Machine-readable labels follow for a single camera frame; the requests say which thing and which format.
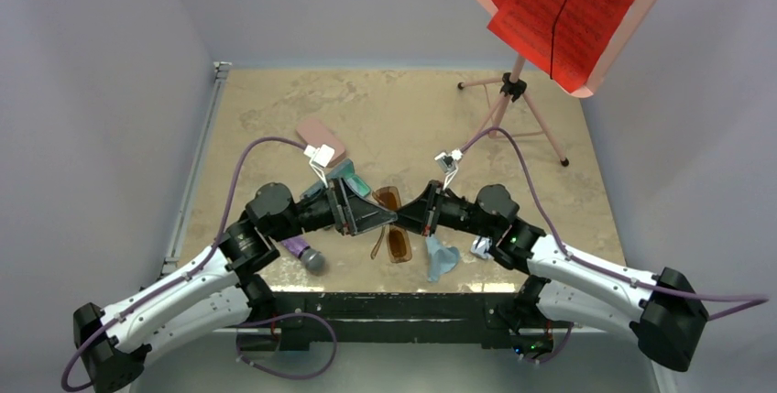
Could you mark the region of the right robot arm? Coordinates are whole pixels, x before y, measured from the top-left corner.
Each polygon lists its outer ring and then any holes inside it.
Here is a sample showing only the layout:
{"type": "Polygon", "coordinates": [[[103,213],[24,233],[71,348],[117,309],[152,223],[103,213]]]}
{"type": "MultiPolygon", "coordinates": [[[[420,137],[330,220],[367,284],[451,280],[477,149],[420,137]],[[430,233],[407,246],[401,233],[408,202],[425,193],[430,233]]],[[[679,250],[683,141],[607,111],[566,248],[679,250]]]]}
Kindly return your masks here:
{"type": "Polygon", "coordinates": [[[470,202],[432,180],[421,196],[399,207],[396,223],[424,236],[443,226],[485,237],[502,267],[545,279],[540,292],[514,302],[525,325],[544,319],[584,324],[628,337],[661,366],[689,369],[710,315],[682,272],[623,267],[558,244],[519,218],[519,209],[501,184],[483,187],[470,202]]]}

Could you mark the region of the teal glasses case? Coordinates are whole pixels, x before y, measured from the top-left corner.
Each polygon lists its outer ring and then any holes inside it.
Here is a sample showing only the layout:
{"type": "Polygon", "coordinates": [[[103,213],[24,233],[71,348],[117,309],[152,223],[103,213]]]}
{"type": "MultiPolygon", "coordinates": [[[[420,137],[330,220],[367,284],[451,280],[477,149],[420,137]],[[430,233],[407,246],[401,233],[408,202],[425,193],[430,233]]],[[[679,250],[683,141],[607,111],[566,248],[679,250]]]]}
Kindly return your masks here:
{"type": "MultiPolygon", "coordinates": [[[[317,191],[321,190],[324,187],[324,183],[320,175],[320,171],[316,170],[313,167],[311,160],[309,161],[309,166],[316,174],[316,181],[300,195],[300,199],[313,196],[313,194],[315,194],[317,191]]],[[[358,196],[363,198],[368,197],[372,192],[372,189],[369,187],[369,185],[361,177],[357,175],[355,164],[350,158],[345,158],[344,160],[342,160],[341,162],[333,166],[325,174],[325,178],[328,180],[334,180],[334,179],[343,180],[344,183],[348,185],[358,196]]]]}

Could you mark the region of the pink glasses case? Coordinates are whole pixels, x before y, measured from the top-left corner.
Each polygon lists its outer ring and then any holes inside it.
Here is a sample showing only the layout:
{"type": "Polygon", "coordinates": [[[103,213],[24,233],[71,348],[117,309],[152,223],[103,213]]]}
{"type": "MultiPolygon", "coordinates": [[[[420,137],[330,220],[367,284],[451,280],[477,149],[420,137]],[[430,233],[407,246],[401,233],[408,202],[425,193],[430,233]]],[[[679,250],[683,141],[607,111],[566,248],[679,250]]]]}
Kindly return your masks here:
{"type": "Polygon", "coordinates": [[[307,117],[297,124],[295,131],[307,145],[314,147],[326,145],[334,150],[332,160],[328,164],[329,168],[333,168],[346,158],[345,143],[320,119],[307,117]]]}

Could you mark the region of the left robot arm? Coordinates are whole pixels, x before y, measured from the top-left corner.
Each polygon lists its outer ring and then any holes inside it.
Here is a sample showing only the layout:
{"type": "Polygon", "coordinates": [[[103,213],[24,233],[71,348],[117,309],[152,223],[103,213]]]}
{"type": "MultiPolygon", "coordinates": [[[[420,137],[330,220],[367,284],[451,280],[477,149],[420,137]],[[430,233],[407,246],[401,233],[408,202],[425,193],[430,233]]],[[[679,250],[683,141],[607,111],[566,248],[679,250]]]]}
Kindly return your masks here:
{"type": "Polygon", "coordinates": [[[223,289],[246,295],[238,303],[238,317],[249,327],[263,327],[272,319],[273,303],[262,296],[267,289],[256,274],[279,258],[276,242],[325,227],[355,236],[396,219],[395,212],[340,179],[300,201],[282,183],[265,184],[238,220],[183,267],[124,300],[81,306],[73,314],[76,354],[66,368],[82,362],[87,385],[97,392],[127,386],[144,369],[152,335],[223,289]]]}

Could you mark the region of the brown sunglasses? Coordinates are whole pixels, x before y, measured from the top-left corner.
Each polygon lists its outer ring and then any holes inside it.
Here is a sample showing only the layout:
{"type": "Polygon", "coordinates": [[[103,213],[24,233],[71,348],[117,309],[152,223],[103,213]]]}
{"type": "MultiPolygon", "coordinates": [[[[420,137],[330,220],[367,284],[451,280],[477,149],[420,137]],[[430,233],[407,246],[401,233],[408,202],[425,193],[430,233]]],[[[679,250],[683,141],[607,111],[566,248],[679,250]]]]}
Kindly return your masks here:
{"type": "MultiPolygon", "coordinates": [[[[376,189],[372,192],[372,197],[377,203],[391,211],[397,211],[401,206],[399,190],[395,186],[385,186],[376,189]]],[[[388,255],[391,263],[399,264],[411,261],[410,239],[404,228],[394,225],[382,226],[378,240],[370,252],[372,260],[377,257],[383,243],[386,243],[388,246],[388,255]]]]}

